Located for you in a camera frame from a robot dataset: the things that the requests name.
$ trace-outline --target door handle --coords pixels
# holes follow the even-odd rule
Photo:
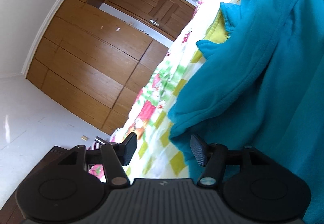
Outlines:
[[[157,20],[158,20],[158,18],[156,18],[155,20],[150,20],[150,22],[151,22],[151,24],[153,24],[153,25],[156,25],[156,26],[159,26],[160,24],[159,23],[157,23]]]

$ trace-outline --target teal garment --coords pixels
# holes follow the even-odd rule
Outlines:
[[[242,0],[221,9],[231,37],[197,42],[206,62],[169,111],[170,140],[194,180],[202,168],[191,133],[229,149],[255,146],[307,182],[304,220],[324,223],[324,0]]]

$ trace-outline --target white floor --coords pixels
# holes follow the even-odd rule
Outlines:
[[[0,120],[0,208],[54,145],[88,147],[96,136],[108,137],[23,76],[0,79]]]
[[[147,26],[146,24],[143,24],[139,20],[115,9],[114,7],[109,6],[108,4],[103,3],[100,7],[100,10],[111,14],[114,17],[117,17],[118,19],[126,22],[127,24],[130,24],[131,26],[137,28],[138,30],[146,33],[153,39],[157,40],[158,42],[162,43],[166,47],[170,48],[173,44],[173,41],[165,37],[164,35],[160,34],[159,32],[155,31],[153,28]]]

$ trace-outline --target bed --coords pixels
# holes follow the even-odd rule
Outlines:
[[[168,50],[148,84],[138,93],[128,120],[111,136],[110,141],[122,142],[129,133],[137,134],[137,150],[124,168],[130,181],[134,178],[189,177],[182,153],[168,139],[172,123],[167,114],[180,90],[204,63],[196,42],[208,39],[222,43],[228,38],[218,13],[221,2],[240,3],[240,0],[197,2],[192,20]],[[104,181],[100,165],[90,171]]]

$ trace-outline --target blue cloth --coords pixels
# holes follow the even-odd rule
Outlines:
[[[221,10],[231,37],[197,42],[206,62],[168,114],[170,140],[194,180],[202,168],[191,133],[229,149],[255,146],[307,182],[304,220],[324,223],[324,0],[242,0]]]

